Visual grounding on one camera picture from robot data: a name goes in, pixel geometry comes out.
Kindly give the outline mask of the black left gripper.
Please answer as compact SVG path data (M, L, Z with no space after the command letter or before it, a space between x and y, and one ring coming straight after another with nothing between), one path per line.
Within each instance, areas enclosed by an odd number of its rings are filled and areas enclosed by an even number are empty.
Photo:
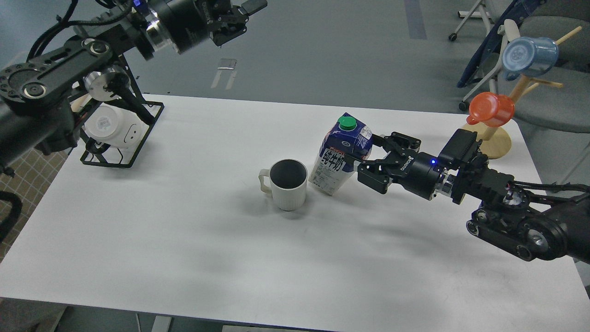
M247 31L249 16L268 6L267 0L159 0L157 15L178 54L206 40L221 46Z

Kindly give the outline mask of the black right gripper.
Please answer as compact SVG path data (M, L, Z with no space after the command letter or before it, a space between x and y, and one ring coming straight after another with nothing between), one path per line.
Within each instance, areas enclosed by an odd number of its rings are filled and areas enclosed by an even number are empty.
M386 152L385 157L365 160L345 154L346 164L357 167L357 181L380 194L391 184L426 200L436 195L436 187L447 172L436 157L420 152L421 140L398 132L390 135L372 134L372 144Z

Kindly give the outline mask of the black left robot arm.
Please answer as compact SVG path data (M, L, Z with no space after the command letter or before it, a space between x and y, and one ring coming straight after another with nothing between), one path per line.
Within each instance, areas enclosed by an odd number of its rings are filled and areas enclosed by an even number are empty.
M247 0L104 0L108 10L92 20L71 20L77 5L42 34L27 60L1 70L1 172L30 149L50 155L86 145L81 162L131 168L151 133L163 103L146 101L124 53L137 49L144 59L168 45L182 54L211 39L221 46L247 31L249 17L267 6ZM129 162L113 163L104 153L114 147L90 137L90 117L101 104L133 112L147 125Z

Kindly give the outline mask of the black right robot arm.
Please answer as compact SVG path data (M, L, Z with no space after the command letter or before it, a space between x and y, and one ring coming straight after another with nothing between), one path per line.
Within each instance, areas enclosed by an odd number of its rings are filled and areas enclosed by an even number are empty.
M565 255L589 262L588 185L516 181L489 168L472 131L456 130L438 157L420 152L419 139L398 132L372 138L386 157L345 155L360 183L381 194L398 184L427 200L443 194L455 204L465 196L478 198L480 206L466 222L471 235L527 262Z

